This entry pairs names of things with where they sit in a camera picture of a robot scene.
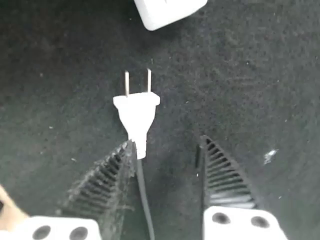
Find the metal prong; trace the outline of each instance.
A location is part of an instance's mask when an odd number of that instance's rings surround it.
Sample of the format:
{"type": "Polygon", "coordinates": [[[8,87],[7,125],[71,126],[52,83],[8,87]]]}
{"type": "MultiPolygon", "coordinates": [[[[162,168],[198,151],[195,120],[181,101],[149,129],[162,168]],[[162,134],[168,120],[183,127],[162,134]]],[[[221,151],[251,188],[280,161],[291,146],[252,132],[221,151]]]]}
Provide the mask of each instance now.
{"type": "Polygon", "coordinates": [[[130,94],[129,91],[129,72],[125,71],[124,73],[124,85],[125,85],[125,95],[128,97],[130,94]]]}
{"type": "Polygon", "coordinates": [[[148,93],[151,92],[151,70],[148,68],[148,93]]]}

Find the gray felt surface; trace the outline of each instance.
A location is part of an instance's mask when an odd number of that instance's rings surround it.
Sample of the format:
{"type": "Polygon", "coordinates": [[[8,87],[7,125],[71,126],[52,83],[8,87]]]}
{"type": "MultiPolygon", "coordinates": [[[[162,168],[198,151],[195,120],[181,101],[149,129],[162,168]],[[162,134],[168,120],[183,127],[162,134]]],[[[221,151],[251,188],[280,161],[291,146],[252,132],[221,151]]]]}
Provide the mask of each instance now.
{"type": "MultiPolygon", "coordinates": [[[[243,167],[289,239],[318,239],[319,11],[317,0],[209,0],[148,32],[132,0],[0,0],[0,182],[28,213],[53,214],[126,140],[112,97],[124,70],[132,92],[145,90],[149,67],[161,97],[144,164],[157,239],[200,239],[203,133],[243,167]]],[[[146,239],[134,209],[123,239],[146,239]]]]}

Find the screw hole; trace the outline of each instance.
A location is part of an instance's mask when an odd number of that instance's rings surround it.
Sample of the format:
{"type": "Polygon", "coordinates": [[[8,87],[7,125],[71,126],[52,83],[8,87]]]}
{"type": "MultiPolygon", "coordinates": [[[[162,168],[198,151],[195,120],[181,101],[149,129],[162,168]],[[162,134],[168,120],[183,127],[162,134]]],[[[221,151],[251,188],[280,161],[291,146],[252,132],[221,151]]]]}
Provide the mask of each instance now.
{"type": "Polygon", "coordinates": [[[51,227],[48,225],[41,226],[37,230],[34,231],[32,238],[34,240],[42,240],[45,239],[51,231],[51,227]]]}
{"type": "Polygon", "coordinates": [[[212,216],[212,221],[218,224],[229,224],[231,223],[230,218],[222,212],[217,212],[212,216]]]}
{"type": "Polygon", "coordinates": [[[70,240],[85,240],[87,238],[87,236],[88,236],[88,230],[85,227],[80,226],[71,232],[69,239],[70,240]]]}
{"type": "Polygon", "coordinates": [[[269,222],[261,216],[254,216],[253,218],[251,218],[251,223],[253,226],[256,226],[258,228],[267,229],[270,227],[269,222]]]}

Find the white plug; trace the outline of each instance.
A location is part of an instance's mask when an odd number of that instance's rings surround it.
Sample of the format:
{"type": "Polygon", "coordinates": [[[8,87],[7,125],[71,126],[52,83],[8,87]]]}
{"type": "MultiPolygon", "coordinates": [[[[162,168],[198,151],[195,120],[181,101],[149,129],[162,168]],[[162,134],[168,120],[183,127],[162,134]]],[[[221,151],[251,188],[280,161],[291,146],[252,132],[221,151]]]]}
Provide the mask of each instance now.
{"type": "Polygon", "coordinates": [[[151,70],[148,69],[147,92],[130,94],[129,72],[125,72],[125,95],[115,96],[113,104],[118,109],[120,120],[135,142],[137,159],[146,157],[147,133],[155,119],[156,106],[160,97],[151,91],[151,70]]]}
{"type": "Polygon", "coordinates": [[[143,25],[157,30],[183,19],[206,5],[208,0],[134,0],[143,25]]]}

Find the power cord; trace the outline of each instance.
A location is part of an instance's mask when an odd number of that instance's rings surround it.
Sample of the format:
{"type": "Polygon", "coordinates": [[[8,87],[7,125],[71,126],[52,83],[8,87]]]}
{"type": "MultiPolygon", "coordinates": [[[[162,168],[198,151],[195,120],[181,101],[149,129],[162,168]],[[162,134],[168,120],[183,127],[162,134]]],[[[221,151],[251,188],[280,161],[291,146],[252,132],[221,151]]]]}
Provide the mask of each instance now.
{"type": "Polygon", "coordinates": [[[129,72],[124,74],[125,95],[115,96],[113,104],[118,109],[120,120],[128,134],[128,139],[136,145],[136,175],[141,203],[148,226],[150,240],[155,240],[155,231],[148,204],[142,159],[146,157],[147,133],[155,119],[160,97],[151,91],[151,70],[148,69],[147,92],[130,94],[129,72]]]}

